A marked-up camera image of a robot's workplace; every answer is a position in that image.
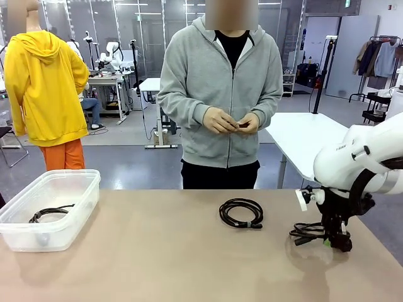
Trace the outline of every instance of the light blue shirt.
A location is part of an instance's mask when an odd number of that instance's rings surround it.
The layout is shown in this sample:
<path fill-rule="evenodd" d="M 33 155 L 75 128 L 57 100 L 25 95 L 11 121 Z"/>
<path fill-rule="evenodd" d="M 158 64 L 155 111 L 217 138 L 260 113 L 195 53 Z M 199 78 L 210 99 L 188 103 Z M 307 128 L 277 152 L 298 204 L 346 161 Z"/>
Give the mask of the light blue shirt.
<path fill-rule="evenodd" d="M 389 42 L 381 45 L 375 61 L 375 75 L 377 77 L 392 77 L 396 64 L 395 50 L 398 45 L 398 43 L 391 45 Z"/>

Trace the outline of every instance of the man's left hand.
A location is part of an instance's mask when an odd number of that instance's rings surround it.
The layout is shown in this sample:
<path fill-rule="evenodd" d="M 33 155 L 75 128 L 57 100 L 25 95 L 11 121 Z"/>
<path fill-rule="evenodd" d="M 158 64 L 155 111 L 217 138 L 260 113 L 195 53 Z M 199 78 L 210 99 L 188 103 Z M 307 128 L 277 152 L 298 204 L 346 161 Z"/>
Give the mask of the man's left hand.
<path fill-rule="evenodd" d="M 243 134 L 255 134 L 259 128 L 259 118 L 256 114 L 250 112 L 241 121 L 238 122 L 237 132 Z"/>

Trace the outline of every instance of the black shoe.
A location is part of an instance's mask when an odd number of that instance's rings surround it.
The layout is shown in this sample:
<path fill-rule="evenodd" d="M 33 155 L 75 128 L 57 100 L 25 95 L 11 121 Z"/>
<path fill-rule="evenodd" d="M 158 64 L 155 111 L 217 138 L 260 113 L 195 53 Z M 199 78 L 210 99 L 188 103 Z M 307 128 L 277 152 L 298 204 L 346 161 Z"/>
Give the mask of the black shoe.
<path fill-rule="evenodd" d="M 105 128 L 105 126 L 101 125 L 101 124 L 98 124 L 98 125 L 96 125 L 96 127 L 94 127 L 93 125 L 91 125 L 91 130 L 99 130 L 99 129 L 102 129 L 102 128 Z"/>

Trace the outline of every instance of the black t-shirt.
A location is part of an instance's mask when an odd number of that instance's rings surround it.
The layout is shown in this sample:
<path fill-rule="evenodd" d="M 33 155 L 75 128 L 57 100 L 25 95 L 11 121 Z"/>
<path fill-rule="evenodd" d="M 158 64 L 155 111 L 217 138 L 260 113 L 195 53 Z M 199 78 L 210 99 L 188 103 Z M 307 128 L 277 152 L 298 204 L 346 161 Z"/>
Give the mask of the black t-shirt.
<path fill-rule="evenodd" d="M 245 31 L 242 36 L 238 36 L 235 38 L 231 36 L 226 36 L 219 30 L 216 30 L 215 34 L 224 47 L 229 62 L 231 62 L 232 70 L 234 70 L 237 65 L 238 59 L 241 56 L 242 51 L 244 50 L 246 40 L 249 36 L 249 30 Z"/>

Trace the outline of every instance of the clothes rack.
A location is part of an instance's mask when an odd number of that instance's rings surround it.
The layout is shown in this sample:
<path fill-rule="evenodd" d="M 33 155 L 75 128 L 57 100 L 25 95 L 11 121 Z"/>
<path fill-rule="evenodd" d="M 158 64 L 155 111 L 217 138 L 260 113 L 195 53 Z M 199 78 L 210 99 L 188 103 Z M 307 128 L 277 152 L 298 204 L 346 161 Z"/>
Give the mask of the clothes rack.
<path fill-rule="evenodd" d="M 384 42 L 384 43 L 392 42 L 393 40 L 395 40 L 396 43 L 399 41 L 399 46 L 403 47 L 402 38 L 399 37 L 399 36 L 384 36 L 384 35 L 381 35 L 381 36 L 372 36 L 370 38 L 370 41 L 381 41 L 381 42 Z M 398 68 L 399 68 L 399 59 L 396 60 L 395 67 L 394 67 L 394 72 L 392 74 L 392 80 L 390 82 L 389 88 L 394 87 L 394 82 L 396 80 L 396 75 L 397 75 L 397 69 Z M 364 86 L 365 86 L 365 83 L 366 83 L 366 78 L 367 78 L 367 76 L 365 74 L 363 74 L 361 76 L 360 87 L 358 88 L 358 93 L 354 93 L 349 97 L 349 100 L 348 100 L 349 103 L 351 103 L 351 99 L 352 99 L 353 96 L 359 96 L 359 97 L 362 98 L 362 102 L 365 101 L 365 98 L 367 97 L 367 95 L 363 93 L 363 90 L 364 90 Z"/>

